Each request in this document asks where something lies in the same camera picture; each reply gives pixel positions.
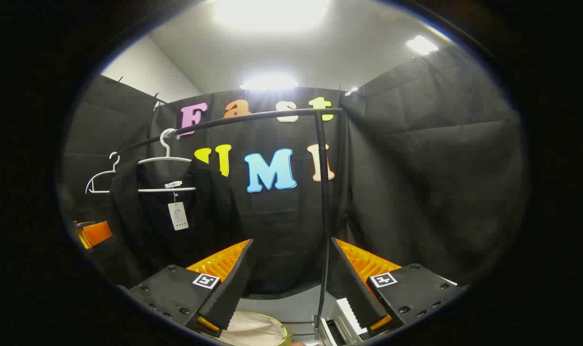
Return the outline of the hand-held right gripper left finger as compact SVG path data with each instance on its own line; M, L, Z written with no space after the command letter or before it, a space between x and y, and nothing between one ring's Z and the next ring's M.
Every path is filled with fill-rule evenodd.
M254 239L189 267L167 265L128 289L128 295L184 328L221 334L228 328L254 267Z

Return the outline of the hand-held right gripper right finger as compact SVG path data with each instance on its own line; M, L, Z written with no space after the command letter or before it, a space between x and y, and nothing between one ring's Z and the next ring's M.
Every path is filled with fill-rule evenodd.
M396 265L341 239L331 239L331 255L335 294L366 332L413 324L467 290L423 265Z

